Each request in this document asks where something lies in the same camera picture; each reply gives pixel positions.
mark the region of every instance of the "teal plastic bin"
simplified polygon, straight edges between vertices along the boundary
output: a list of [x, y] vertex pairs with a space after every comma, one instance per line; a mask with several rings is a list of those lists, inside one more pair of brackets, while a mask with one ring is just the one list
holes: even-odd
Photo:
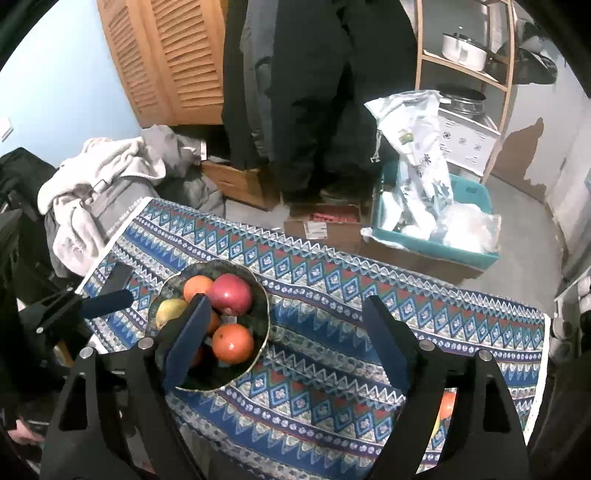
[[[393, 183], [396, 179], [396, 164], [388, 165], [382, 175], [384, 183]], [[450, 175], [452, 180], [453, 198], [459, 203], [473, 203], [478, 205], [484, 213], [492, 214], [491, 198], [484, 185], [476, 183], [457, 175]], [[445, 245], [421, 240], [412, 236], [406, 236], [399, 232], [390, 232], [377, 228], [382, 219], [382, 201], [379, 196], [376, 197], [376, 208], [374, 209], [374, 218], [372, 219], [372, 229], [374, 237], [378, 240], [395, 242], [406, 249], [432, 258], [440, 258], [451, 262], [468, 265], [478, 270], [486, 270], [494, 262], [499, 260], [499, 254], [477, 254], [467, 252], [458, 248], [446, 247]]]

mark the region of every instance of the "table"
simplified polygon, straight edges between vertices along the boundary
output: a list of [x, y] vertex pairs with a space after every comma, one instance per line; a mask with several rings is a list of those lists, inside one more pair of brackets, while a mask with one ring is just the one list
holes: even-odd
[[[531, 434], [545, 384], [550, 319], [509, 299], [322, 244], [230, 222], [162, 199], [144, 199], [105, 248], [79, 291], [100, 293], [117, 261], [133, 266], [131, 308], [89, 322], [107, 351], [144, 335], [168, 277], [224, 258], [247, 266], [269, 293], [269, 342], [252, 371], [209, 393], [177, 391], [180, 423], [265, 478], [363, 478], [395, 427], [404, 396], [392, 388], [363, 330], [362, 299], [379, 295], [395, 320], [445, 351], [490, 350]], [[448, 424], [430, 440], [435, 465]]]

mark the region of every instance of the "plastic bag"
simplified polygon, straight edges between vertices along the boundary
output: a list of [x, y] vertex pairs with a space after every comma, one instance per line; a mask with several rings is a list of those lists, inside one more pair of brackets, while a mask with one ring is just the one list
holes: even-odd
[[378, 135], [400, 154], [396, 187], [382, 198], [387, 230], [393, 230], [401, 217], [410, 217], [398, 227], [415, 226], [413, 236], [427, 239], [439, 212], [453, 201], [447, 162], [439, 146], [439, 102], [439, 92], [421, 90], [365, 104], [376, 119]]
[[430, 240], [446, 247], [487, 254], [496, 252], [501, 216], [483, 213], [473, 203], [452, 203], [441, 211]]

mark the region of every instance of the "gold-rimmed bowl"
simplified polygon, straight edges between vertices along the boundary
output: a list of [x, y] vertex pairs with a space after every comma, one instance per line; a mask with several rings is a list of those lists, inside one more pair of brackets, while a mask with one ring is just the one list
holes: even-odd
[[254, 274], [242, 265], [236, 265], [227, 260], [211, 260], [209, 262], [194, 263], [186, 266], [178, 274], [170, 277], [162, 286], [160, 294], [156, 297], [148, 309], [148, 326], [146, 336], [155, 337], [159, 328], [156, 327], [156, 312], [164, 300], [182, 299], [185, 282], [195, 275], [205, 275], [212, 280], [224, 273], [232, 273], [242, 278], [251, 288], [252, 307], [249, 312], [236, 317], [237, 323], [248, 328], [254, 339], [254, 348], [251, 356], [245, 362], [237, 365], [225, 365], [219, 362], [213, 353], [205, 355], [198, 366], [193, 367], [187, 373], [185, 382], [177, 387], [185, 391], [206, 392], [225, 387], [232, 380], [249, 372], [262, 354], [269, 332], [271, 319], [269, 316], [269, 299], [267, 292], [256, 279]]

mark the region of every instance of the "closet door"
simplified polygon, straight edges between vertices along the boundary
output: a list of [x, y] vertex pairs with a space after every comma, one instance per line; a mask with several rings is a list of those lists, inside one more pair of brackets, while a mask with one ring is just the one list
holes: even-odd
[[221, 124], [225, 23], [220, 0], [141, 3], [174, 124]]
[[98, 0], [100, 19], [119, 79], [142, 127], [169, 124], [173, 110], [150, 55], [139, 4]]

